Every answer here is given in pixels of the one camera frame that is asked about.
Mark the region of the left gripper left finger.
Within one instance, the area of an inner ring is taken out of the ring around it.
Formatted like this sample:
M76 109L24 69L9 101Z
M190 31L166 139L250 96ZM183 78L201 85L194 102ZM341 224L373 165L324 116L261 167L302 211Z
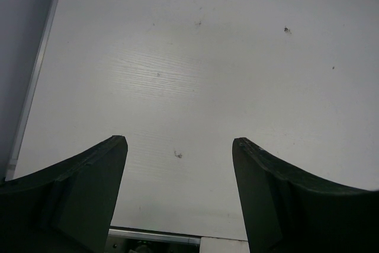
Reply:
M1 252L103 252L128 145L88 150L1 183Z

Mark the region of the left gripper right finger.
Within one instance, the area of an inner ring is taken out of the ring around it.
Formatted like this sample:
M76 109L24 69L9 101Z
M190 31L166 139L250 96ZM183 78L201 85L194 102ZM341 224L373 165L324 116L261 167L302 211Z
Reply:
M378 192L338 184L245 137L232 146L250 252L377 252Z

